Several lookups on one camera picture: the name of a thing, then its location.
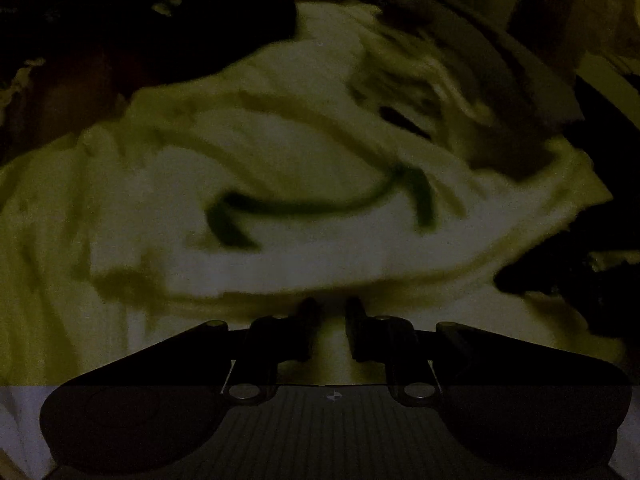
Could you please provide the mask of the white small shirt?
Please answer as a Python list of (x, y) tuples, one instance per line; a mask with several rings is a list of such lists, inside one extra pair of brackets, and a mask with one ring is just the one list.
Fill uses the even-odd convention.
[(574, 99), (451, 13), (305, 3), (300, 36), (137, 93), (82, 136), (78, 320), (127, 352), (315, 292), (457, 302), (610, 191)]

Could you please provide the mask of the pale bed sheet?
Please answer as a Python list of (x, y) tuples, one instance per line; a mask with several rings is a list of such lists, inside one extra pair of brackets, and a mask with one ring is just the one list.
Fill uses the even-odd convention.
[[(1, 173), (1, 448), (31, 479), (41, 479), (53, 468), (38, 415), (44, 398), (64, 380), (209, 318), (225, 318), (240, 327), (253, 315), (282, 312), (318, 294), (286, 304), (258, 302), (240, 318), (227, 310), (191, 318), (175, 333), (127, 352), (95, 344), (78, 320), (88, 292), (82, 263), (88, 168), (82, 136), (103, 123), (21, 156)], [(536, 320), (523, 301), (495, 292), (489, 282), (457, 302), (436, 301), (414, 312), (394, 311), (415, 321), (452, 313), (525, 340), (548, 346), (561, 342), (558, 326)]]

